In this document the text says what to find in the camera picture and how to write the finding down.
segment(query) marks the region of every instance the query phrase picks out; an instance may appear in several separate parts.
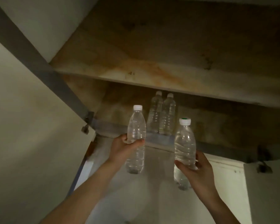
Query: blue edge strip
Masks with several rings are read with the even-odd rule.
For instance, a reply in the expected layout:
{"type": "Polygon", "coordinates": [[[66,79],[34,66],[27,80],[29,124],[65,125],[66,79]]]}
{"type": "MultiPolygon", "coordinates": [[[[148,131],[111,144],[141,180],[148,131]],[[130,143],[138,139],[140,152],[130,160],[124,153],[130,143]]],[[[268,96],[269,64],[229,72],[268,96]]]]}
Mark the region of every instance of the blue edge strip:
{"type": "Polygon", "coordinates": [[[74,180],[72,182],[72,185],[71,185],[70,190],[68,191],[66,197],[70,196],[74,192],[76,184],[78,182],[78,179],[79,179],[79,177],[81,175],[82,169],[84,167],[85,161],[86,161],[86,158],[83,158],[82,163],[81,163],[81,165],[80,165],[80,167],[78,169],[78,172],[77,172],[77,174],[76,174],[76,176],[75,176],[75,178],[74,178],[74,180]]]}

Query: water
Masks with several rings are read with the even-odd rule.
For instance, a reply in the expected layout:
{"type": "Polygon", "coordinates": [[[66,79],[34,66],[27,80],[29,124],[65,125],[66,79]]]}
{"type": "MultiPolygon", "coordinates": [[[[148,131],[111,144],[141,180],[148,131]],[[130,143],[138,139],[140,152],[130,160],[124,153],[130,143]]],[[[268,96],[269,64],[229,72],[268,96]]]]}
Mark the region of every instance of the water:
{"type": "MultiPolygon", "coordinates": [[[[176,160],[191,169],[196,169],[196,142],[189,125],[179,127],[174,140],[174,151],[176,160]]],[[[174,166],[174,181],[180,190],[186,191],[191,188],[187,177],[176,166],[174,166]]]]}
{"type": "Polygon", "coordinates": [[[156,96],[151,99],[151,105],[147,119],[147,131],[155,133],[159,131],[162,104],[162,92],[157,91],[156,96]]]}
{"type": "Polygon", "coordinates": [[[172,135],[175,125],[175,101],[173,94],[168,94],[167,99],[162,106],[162,113],[160,119],[159,133],[165,135],[172,135]]]}
{"type": "MultiPolygon", "coordinates": [[[[145,139],[146,124],[141,110],[135,110],[127,127],[127,142],[132,143],[137,139],[145,139]]],[[[138,147],[127,159],[125,166],[128,173],[139,174],[144,168],[145,146],[138,147]]]]}

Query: person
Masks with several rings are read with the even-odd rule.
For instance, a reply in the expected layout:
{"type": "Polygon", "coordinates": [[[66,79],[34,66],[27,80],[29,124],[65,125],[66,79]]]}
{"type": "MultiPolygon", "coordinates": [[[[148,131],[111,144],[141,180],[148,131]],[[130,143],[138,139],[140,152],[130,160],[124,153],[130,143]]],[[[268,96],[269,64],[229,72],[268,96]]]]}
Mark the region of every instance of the person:
{"type": "MultiPolygon", "coordinates": [[[[124,143],[126,140],[126,134],[115,138],[107,161],[72,195],[51,211],[41,224],[84,224],[92,209],[104,195],[112,177],[119,171],[132,151],[144,145],[143,139],[131,144],[124,143]]],[[[211,164],[200,151],[196,152],[196,159],[198,160],[197,170],[189,169],[177,160],[174,163],[188,178],[194,192],[209,210],[216,224],[239,224],[216,190],[211,164]]]]}

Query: bottle with green-topped cap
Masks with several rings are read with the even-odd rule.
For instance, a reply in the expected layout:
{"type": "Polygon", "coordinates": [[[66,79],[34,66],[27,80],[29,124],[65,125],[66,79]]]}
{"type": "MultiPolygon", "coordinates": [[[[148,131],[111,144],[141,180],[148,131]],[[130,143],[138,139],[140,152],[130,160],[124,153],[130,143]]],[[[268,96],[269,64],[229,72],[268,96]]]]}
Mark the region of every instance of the bottle with green-topped cap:
{"type": "Polygon", "coordinates": [[[162,91],[157,91],[156,95],[151,99],[147,119],[147,131],[157,133],[160,125],[160,113],[162,111],[163,98],[162,91]]]}
{"type": "MultiPolygon", "coordinates": [[[[191,169],[196,169],[196,141],[190,125],[190,118],[179,119],[179,129],[174,140],[175,159],[187,165],[191,169]]],[[[187,177],[174,165],[174,181],[180,190],[191,188],[187,177]]]]}
{"type": "MultiPolygon", "coordinates": [[[[145,139],[146,124],[142,115],[142,105],[134,105],[134,113],[127,127],[127,142],[132,143],[137,139],[145,139]]],[[[139,174],[144,167],[145,146],[136,148],[125,162],[127,172],[139,174]]]]}
{"type": "Polygon", "coordinates": [[[173,94],[169,93],[167,99],[162,105],[162,112],[160,117],[159,133],[165,135],[172,135],[175,126],[175,106],[173,94]]]}

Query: person's right arm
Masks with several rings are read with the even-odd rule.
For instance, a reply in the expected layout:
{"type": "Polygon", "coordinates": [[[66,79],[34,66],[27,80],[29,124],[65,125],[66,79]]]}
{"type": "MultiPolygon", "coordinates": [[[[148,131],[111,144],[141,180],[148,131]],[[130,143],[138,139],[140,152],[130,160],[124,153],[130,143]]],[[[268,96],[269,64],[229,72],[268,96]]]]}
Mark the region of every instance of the person's right arm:
{"type": "Polygon", "coordinates": [[[188,168],[178,160],[174,163],[188,178],[194,192],[209,210],[216,224],[240,224],[220,198],[215,187],[213,168],[205,155],[197,151],[196,159],[198,160],[196,162],[197,170],[188,168]]]}

